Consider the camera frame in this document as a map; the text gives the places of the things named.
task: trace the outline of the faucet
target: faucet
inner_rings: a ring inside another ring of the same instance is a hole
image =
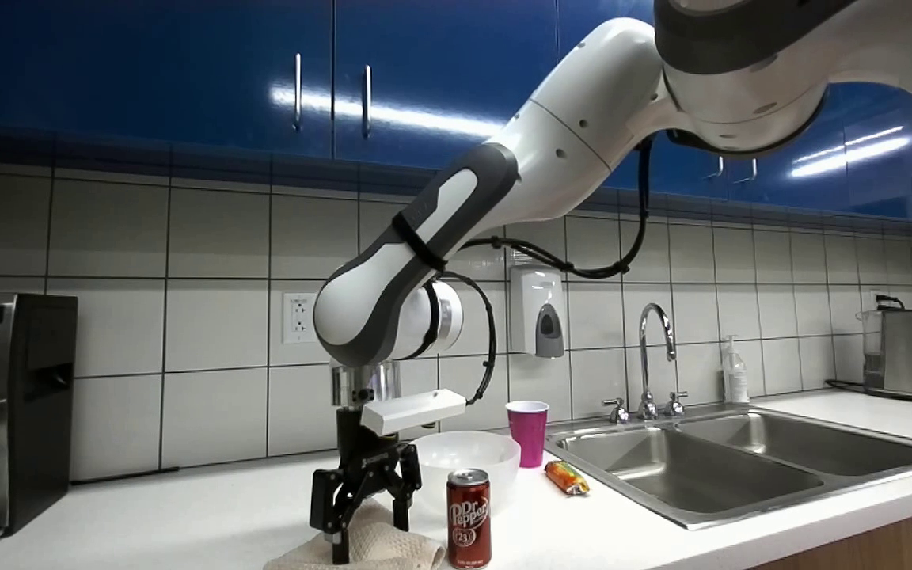
[[[641,316],[641,359],[642,359],[642,402],[641,402],[641,416],[642,418],[656,418],[658,416],[658,409],[656,409],[654,397],[650,397],[650,350],[646,350],[646,319],[650,319],[650,315],[656,315],[658,328],[664,329],[668,362],[679,359],[679,343],[674,343],[674,328],[671,328],[668,310],[658,307],[658,304],[646,304],[642,316]],[[679,399],[679,392],[671,392],[668,416],[682,416],[682,413],[683,413],[682,399]]]

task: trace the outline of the white tile wall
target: white tile wall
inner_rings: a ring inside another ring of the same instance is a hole
[[[284,298],[313,298],[406,199],[269,183],[169,182],[0,165],[0,293],[80,298],[75,479],[233,462],[333,448],[331,356],[284,337]],[[581,265],[607,265],[636,220],[581,213],[495,236],[526,238]],[[650,324],[658,402],[720,397],[720,339],[734,337],[750,397],[862,378],[862,307],[878,293],[912,304],[912,236],[654,220],[624,280],[567,280],[567,356],[506,352],[506,265],[478,246],[449,265],[475,275],[497,315],[488,399],[444,427],[503,427],[506,399],[545,399],[551,418],[641,399],[641,310],[679,328],[664,362]],[[406,392],[472,392],[486,304],[466,298],[464,339],[404,364]]]

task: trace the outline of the black cable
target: black cable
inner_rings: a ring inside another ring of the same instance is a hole
[[[488,387],[490,387],[495,359],[497,359],[495,307],[490,307],[486,288],[483,288],[475,280],[460,275],[460,272],[449,272],[449,271],[444,271],[440,275],[469,286],[469,288],[478,293],[483,301],[486,301],[486,315],[488,315],[488,359],[483,362],[483,364],[486,364],[486,378],[478,379],[475,397],[466,399],[466,406],[475,406],[478,399],[486,399],[486,392],[488,392]]]
[[[495,252],[511,246],[535,262],[554,265],[558,272],[571,272],[581,280],[613,280],[613,275],[630,272],[630,262],[641,258],[642,242],[646,242],[654,139],[642,139],[636,152],[641,152],[641,227],[636,227],[635,246],[617,262],[598,265],[598,271],[577,271],[571,259],[562,259],[551,252],[530,243],[530,242],[517,242],[517,238],[478,238],[478,242],[466,242],[464,252],[486,246],[486,243]]]

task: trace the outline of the coffee machine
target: coffee machine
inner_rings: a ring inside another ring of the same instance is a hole
[[[71,488],[75,298],[0,294],[0,537]]]

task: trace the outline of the food item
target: food item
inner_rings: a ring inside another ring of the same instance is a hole
[[[449,476],[449,563],[490,563],[490,481],[486,470]]]
[[[545,466],[545,476],[548,476],[548,481],[554,481],[554,488],[562,488],[567,499],[586,499],[586,495],[590,495],[586,479],[583,479],[573,466],[567,466],[567,462],[562,462],[562,460],[551,460],[551,462]]]

